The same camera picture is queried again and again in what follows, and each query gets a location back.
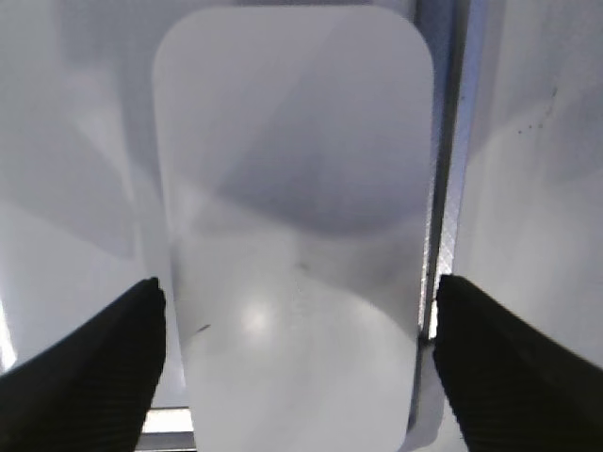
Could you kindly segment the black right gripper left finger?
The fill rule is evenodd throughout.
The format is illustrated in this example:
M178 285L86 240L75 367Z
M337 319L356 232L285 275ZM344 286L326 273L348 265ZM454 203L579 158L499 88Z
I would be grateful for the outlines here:
M133 451L166 360L166 298L137 282L1 378L4 451Z

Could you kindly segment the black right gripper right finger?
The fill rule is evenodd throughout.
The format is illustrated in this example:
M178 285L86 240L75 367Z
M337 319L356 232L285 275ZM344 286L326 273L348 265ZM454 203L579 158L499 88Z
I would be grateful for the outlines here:
M468 450L601 450L601 368L463 277L436 299L434 363Z

